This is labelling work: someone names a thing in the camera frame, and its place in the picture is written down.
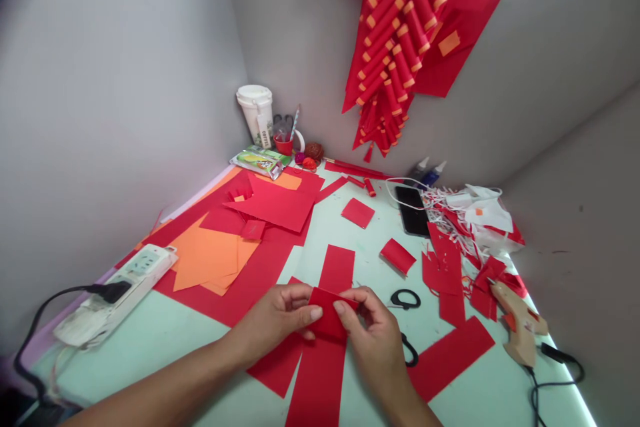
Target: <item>power strip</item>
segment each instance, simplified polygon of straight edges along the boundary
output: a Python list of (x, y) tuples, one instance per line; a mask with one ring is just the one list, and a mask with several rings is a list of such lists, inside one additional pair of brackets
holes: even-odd
[(149, 290), (178, 260), (173, 247), (142, 247), (105, 283), (125, 281), (131, 288), (115, 304), (92, 294), (75, 312), (53, 330), (53, 335), (67, 345), (86, 350), (103, 342), (129, 315)]

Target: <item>white cup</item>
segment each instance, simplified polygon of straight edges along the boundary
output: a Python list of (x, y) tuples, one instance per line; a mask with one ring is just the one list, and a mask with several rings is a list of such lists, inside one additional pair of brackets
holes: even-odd
[(261, 85), (244, 85), (235, 94), (245, 114), (245, 120), (251, 131), (251, 139), (255, 145), (271, 148), (273, 135), (273, 114), (271, 90)]

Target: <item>pen holder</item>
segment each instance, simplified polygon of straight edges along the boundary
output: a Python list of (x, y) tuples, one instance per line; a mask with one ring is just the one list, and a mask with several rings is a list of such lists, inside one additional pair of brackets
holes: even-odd
[[(298, 149), (298, 151), (304, 152), (305, 139), (303, 138), (302, 133), (300, 133), (299, 130), (296, 130), (295, 135), (298, 137), (298, 140), (300, 141), (300, 148)], [(273, 139), (273, 141), (275, 142), (275, 147), (279, 153), (282, 153), (283, 155), (288, 155), (289, 157), (293, 155), (293, 138), (286, 142), (278, 141), (275, 138)]]

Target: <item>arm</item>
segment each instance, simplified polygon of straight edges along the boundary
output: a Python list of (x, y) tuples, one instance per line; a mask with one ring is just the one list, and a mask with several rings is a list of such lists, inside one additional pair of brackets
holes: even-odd
[(192, 423), (236, 373), (322, 316), (308, 306), (311, 287), (275, 286), (220, 340), (187, 354), (70, 418), (65, 427), (182, 426)]
[(442, 427), (411, 384), (393, 314), (368, 287), (340, 295), (360, 302), (366, 329), (346, 302), (335, 302), (334, 307), (349, 333), (358, 371), (391, 423), (396, 427)]

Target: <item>glue gun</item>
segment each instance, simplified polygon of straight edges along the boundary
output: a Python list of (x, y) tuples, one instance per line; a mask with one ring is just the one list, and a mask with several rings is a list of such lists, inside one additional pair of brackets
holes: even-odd
[(535, 335), (547, 335), (547, 321), (536, 314), (513, 290), (502, 282), (491, 283), (491, 291), (507, 313), (513, 315), (515, 331), (509, 334), (505, 350), (518, 364), (533, 368), (535, 365)]

